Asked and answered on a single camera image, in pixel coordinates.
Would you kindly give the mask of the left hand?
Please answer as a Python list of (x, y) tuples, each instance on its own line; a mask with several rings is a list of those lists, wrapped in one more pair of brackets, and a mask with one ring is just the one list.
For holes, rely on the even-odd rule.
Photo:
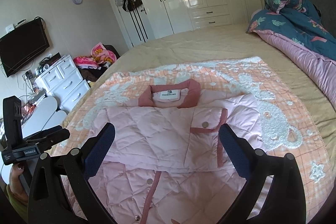
[(20, 180), (20, 175), (23, 174), (23, 171), (23, 164), (14, 164), (11, 167), (9, 186), (13, 196), (23, 205), (27, 205), (29, 197)]

